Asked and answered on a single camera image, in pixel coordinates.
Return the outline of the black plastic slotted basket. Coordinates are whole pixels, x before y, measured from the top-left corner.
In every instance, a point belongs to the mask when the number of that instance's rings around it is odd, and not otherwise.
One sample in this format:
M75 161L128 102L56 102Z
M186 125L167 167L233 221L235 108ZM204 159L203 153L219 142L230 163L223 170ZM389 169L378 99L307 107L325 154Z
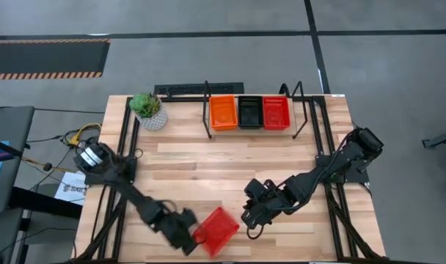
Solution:
M238 97L238 126L241 129L263 127L263 98L261 96Z

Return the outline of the orange plastic slotted basket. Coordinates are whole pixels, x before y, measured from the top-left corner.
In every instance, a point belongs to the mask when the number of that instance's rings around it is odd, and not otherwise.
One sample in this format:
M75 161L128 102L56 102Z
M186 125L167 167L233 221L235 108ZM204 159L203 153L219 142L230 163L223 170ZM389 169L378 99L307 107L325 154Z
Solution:
M233 95L212 96L209 103L212 129L215 131L232 130L238 126Z

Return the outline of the black rectangular panel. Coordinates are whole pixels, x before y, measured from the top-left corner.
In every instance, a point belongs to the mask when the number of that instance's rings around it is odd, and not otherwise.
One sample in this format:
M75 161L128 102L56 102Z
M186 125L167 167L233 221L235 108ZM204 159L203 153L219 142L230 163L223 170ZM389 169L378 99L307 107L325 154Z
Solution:
M155 85L156 95L201 95L204 84L160 84ZM243 82L209 83L211 94L244 94Z

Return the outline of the succulent in patterned pot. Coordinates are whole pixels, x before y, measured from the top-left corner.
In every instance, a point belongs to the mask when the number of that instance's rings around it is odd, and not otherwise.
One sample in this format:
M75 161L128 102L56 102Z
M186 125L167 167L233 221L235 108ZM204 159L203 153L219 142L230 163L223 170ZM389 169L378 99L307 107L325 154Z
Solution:
M128 105L141 126L146 130L160 130L168 121L164 104L154 94L136 94L132 97Z

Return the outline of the white printed paper sign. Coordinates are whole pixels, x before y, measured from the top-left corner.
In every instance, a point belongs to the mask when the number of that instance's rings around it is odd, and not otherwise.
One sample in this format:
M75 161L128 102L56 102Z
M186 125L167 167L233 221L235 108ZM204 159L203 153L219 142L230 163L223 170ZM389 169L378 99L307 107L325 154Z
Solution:
M82 206L86 198L86 192L85 175L82 172L66 172L54 198Z

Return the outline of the gray side table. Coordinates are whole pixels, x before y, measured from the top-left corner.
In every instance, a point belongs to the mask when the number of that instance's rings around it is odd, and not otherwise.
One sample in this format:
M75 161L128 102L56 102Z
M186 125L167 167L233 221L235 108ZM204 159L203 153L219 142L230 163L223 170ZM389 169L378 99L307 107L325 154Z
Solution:
M0 108L0 142L24 151L34 115L33 106ZM21 159L3 161L0 168L0 212L7 209Z

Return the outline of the black aluminium table frame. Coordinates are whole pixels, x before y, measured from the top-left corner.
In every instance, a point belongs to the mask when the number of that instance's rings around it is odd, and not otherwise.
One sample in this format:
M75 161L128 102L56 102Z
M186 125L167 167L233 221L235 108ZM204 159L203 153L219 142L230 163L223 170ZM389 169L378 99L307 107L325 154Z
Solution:
M128 154L136 145L135 186L156 199L192 209L204 221L223 207L240 219L246 202L244 187L253 178L282 182L314 168L315 157L332 152L351 130L343 96L307 101L308 123L296 139L270 136L215 136L202 125L202 102L168 102L167 124L147 131L126 112L127 98L112 95L103 118L100 141ZM349 240L343 227L333 227L323 187L298 212L275 218L263 230L240 227L215 257L218 262L330 261L343 254Z

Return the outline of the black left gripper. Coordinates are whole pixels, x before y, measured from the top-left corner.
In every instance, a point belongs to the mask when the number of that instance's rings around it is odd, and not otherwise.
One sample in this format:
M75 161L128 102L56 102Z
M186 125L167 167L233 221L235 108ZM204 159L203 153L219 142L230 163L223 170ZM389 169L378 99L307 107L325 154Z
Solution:
M150 227L153 232L161 232L168 244L174 249L181 249L189 256L200 244L208 239L208 232L203 226L191 233L189 228L197 223L197 217L192 210L184 208L181 213L176 211L159 213Z

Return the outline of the black hazard striped floor mat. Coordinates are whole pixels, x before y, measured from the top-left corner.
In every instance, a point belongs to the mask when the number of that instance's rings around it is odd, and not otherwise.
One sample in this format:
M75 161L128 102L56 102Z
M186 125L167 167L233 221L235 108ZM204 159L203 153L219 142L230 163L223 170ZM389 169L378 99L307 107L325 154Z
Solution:
M111 40L0 40L0 80L100 78Z

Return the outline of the red plastic slotted basket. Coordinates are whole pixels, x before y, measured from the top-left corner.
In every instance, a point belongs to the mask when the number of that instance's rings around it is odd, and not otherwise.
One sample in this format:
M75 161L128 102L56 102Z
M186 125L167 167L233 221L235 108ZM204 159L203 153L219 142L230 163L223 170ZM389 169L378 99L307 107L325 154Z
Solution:
M267 130L285 130L290 127L286 97L263 97L263 127Z
M215 209L199 226L203 226L208 232L207 241L200 245L211 259L217 256L240 228L235 218L223 207Z

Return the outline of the gray stand leg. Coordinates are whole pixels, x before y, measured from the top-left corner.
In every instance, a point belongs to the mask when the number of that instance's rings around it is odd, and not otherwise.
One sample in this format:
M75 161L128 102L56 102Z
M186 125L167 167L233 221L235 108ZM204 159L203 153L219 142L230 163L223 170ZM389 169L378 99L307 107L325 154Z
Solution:
M439 145L446 144L446 129L444 133L439 134L438 136L422 140L422 144L427 150L432 150Z

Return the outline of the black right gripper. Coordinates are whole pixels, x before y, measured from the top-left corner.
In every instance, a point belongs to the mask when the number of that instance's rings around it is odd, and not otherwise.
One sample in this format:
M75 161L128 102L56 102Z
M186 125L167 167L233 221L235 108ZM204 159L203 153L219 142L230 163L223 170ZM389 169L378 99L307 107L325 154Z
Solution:
M243 206L241 220L249 229L271 224L284 209L293 206L288 195L272 180L261 183L253 178L245 187L244 193L248 200Z

